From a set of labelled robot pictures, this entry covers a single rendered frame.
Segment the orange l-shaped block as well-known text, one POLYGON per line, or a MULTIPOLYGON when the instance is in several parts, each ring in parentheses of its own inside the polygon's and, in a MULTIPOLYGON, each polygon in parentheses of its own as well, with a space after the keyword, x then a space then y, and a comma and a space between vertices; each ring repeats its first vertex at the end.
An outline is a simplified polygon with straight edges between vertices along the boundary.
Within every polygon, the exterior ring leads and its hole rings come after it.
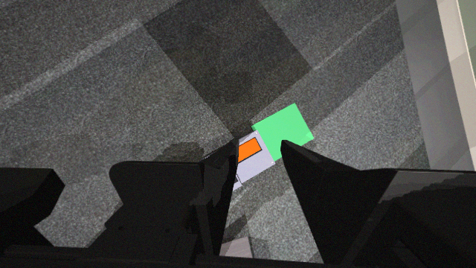
POLYGON ((251 154, 256 153, 258 150, 261 149, 255 138, 241 144, 239 146, 239 162, 251 154))

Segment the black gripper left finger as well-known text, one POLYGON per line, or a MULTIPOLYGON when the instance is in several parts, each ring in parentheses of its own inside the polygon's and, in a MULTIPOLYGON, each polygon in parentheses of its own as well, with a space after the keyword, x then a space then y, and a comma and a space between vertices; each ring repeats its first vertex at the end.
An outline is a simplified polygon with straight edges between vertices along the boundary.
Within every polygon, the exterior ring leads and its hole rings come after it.
POLYGON ((192 202, 206 255, 219 255, 239 161, 239 139, 200 162, 124 161, 109 178, 121 202, 192 202))

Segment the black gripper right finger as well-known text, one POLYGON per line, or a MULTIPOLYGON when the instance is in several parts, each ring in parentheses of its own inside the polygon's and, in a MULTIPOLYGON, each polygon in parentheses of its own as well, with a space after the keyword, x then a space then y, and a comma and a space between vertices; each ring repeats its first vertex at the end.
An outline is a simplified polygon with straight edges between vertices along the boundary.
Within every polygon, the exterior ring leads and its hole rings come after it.
POLYGON ((476 202, 476 171, 359 170, 288 140, 281 141, 280 152, 325 264, 355 266, 398 198, 476 202))

